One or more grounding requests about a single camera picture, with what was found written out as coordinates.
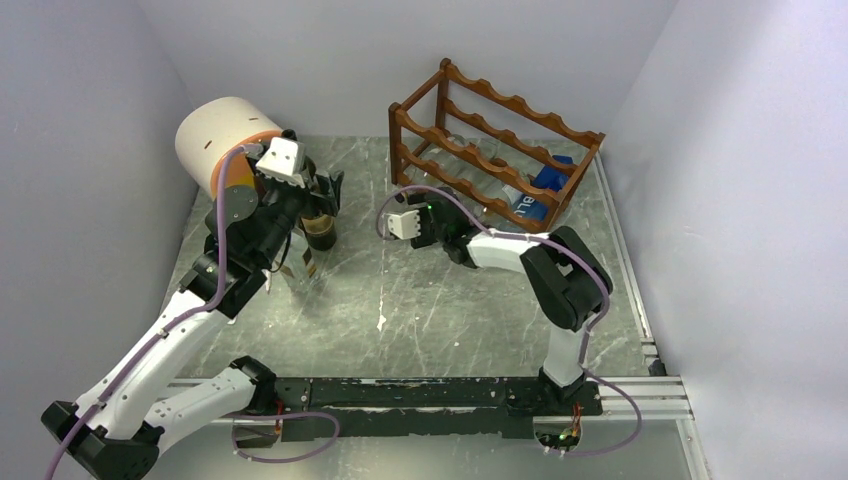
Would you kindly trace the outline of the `dark bottle brown label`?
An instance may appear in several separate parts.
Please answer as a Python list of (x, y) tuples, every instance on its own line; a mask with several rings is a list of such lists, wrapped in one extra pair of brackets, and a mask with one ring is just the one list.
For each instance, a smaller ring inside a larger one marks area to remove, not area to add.
[(308, 200), (302, 210), (300, 224), (312, 249), (328, 251), (336, 244), (335, 217), (325, 213), (312, 200)]

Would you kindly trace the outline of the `clear liquor bottle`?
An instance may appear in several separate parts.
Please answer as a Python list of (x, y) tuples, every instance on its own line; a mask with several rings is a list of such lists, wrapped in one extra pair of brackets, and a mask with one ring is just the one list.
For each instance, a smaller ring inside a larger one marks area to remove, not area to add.
[(291, 231), (291, 240), (284, 252), (285, 259), (280, 260), (279, 273), (290, 289), (305, 289), (316, 278), (317, 267), (313, 251), (300, 229)]

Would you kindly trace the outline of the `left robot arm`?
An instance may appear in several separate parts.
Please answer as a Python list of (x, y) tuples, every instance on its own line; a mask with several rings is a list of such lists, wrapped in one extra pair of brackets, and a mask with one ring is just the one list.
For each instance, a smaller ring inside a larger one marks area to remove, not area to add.
[(162, 391), (264, 287), (278, 254), (293, 256), (302, 221), (338, 213), (343, 179), (342, 171), (318, 173), (296, 186), (261, 176), (221, 191), (205, 218), (203, 253), (150, 329), (94, 387), (43, 412), (62, 452), (96, 479), (140, 479), (221, 416), (280, 412), (275, 373), (249, 356), (173, 397)]

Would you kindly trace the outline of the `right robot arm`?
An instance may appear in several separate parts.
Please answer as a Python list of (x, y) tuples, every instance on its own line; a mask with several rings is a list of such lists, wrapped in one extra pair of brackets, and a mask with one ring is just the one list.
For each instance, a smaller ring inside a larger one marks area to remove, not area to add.
[(565, 413), (587, 379), (588, 336), (611, 304), (613, 284), (597, 258), (569, 227), (537, 234), (488, 227), (448, 189), (427, 187), (406, 201), (409, 211), (385, 217), (391, 238), (407, 240), (413, 248), (438, 244), (454, 263), (468, 268), (526, 277), (552, 325), (539, 373), (540, 402), (550, 413)]

